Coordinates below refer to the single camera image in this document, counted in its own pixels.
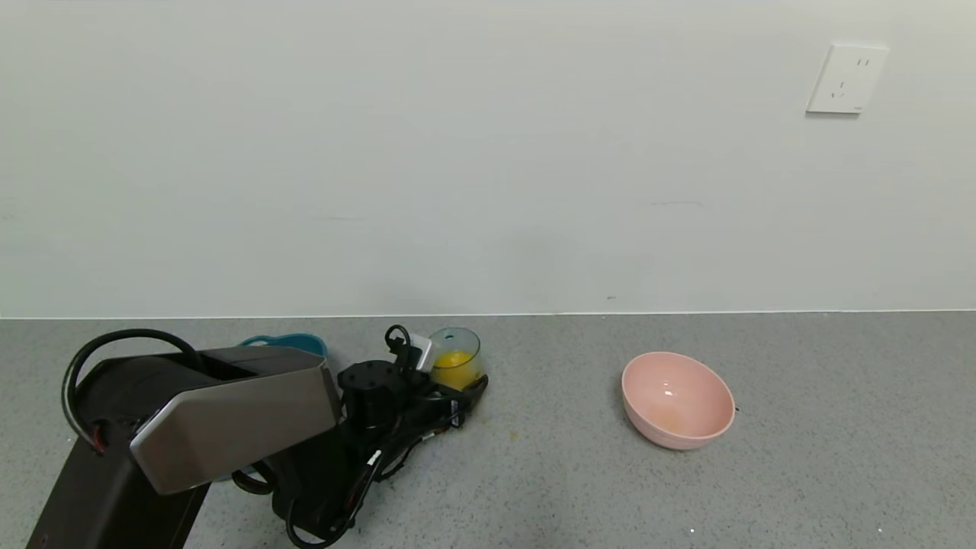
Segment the pink bowl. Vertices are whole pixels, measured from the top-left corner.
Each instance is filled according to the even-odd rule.
[[[717,439],[735,418],[735,401],[708,366],[676,353],[646,353],[624,368],[624,407],[640,434],[679,450]]]

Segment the red wire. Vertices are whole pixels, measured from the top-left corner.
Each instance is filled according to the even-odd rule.
[[[102,442],[102,426],[96,425],[95,432],[92,433],[92,441],[95,442],[95,450],[98,453],[105,453],[105,443]]]

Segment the yellow liquid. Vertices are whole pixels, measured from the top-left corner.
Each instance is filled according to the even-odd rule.
[[[430,377],[436,383],[461,391],[481,377],[477,360],[472,360],[473,358],[471,353],[464,351],[445,353],[434,362]]]

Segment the gray metal panel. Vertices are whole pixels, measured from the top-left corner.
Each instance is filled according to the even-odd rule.
[[[338,399],[318,367],[186,391],[129,444],[160,494],[200,486],[336,426]]]

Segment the white wall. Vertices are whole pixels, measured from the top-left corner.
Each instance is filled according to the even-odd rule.
[[[972,6],[3,4],[0,315],[973,308]]]

